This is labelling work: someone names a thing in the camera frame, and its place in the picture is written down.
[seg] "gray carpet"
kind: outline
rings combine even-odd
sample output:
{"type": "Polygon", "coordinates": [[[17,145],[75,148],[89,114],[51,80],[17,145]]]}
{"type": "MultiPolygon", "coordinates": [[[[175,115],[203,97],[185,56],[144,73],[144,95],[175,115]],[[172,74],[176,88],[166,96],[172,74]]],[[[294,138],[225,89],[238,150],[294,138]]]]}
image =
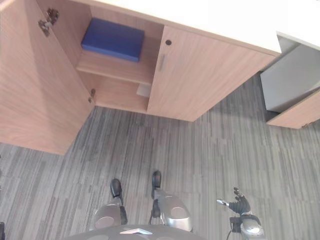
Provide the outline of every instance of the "gray carpet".
{"type": "MultiPolygon", "coordinates": [[[[223,240],[230,210],[216,198],[247,195],[269,240],[320,236],[320,122],[268,126],[251,78],[194,123],[96,107],[64,156],[0,145],[0,221],[8,240],[62,239],[89,228],[119,178],[129,224],[146,224],[151,174],[188,206],[194,232],[223,240]]],[[[239,239],[231,235],[230,239],[239,239]]]]}

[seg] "blue cushion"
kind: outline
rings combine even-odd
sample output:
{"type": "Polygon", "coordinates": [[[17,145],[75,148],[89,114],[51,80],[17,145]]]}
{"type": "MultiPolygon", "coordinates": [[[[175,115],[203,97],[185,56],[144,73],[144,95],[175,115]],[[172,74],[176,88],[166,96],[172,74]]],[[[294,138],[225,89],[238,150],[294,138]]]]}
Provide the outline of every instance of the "blue cushion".
{"type": "Polygon", "coordinates": [[[88,51],[138,62],[144,36],[142,30],[94,17],[81,46],[88,51]]]}

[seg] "white countertop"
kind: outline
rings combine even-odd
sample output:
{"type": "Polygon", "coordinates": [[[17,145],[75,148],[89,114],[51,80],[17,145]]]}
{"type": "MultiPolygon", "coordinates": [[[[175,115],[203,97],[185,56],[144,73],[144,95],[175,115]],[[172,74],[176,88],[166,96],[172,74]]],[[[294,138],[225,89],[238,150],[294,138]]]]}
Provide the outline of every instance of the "white countertop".
{"type": "Polygon", "coordinates": [[[320,0],[279,0],[273,4],[278,35],[320,50],[320,0]]]}
{"type": "Polygon", "coordinates": [[[277,53],[277,34],[320,50],[320,0],[73,1],[109,4],[277,53]]]}
{"type": "Polygon", "coordinates": [[[270,0],[92,0],[281,53],[270,0]]]}

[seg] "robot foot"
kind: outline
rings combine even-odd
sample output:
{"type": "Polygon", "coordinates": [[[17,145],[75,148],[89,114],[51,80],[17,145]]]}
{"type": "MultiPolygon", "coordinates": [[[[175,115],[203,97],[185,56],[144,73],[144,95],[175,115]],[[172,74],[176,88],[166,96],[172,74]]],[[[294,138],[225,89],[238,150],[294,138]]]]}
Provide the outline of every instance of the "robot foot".
{"type": "Polygon", "coordinates": [[[159,170],[152,174],[152,192],[151,197],[155,199],[155,190],[161,187],[161,172],[159,170]]]}
{"type": "Polygon", "coordinates": [[[115,178],[111,181],[110,191],[113,198],[119,197],[122,205],[124,204],[124,200],[122,198],[122,187],[119,179],[115,178]]]}

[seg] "wooden shelf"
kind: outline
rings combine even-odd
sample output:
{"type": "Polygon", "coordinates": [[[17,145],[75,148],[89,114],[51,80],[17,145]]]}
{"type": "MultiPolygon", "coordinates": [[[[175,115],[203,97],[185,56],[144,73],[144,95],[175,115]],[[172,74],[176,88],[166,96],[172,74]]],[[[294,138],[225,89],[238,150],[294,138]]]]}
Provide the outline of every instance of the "wooden shelf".
{"type": "Polygon", "coordinates": [[[76,69],[104,77],[151,85],[155,74],[159,47],[160,40],[145,37],[139,62],[83,50],[76,69]]]}
{"type": "Polygon", "coordinates": [[[84,72],[79,75],[89,91],[95,89],[94,101],[97,106],[147,113],[149,98],[137,95],[138,83],[84,72]]]}

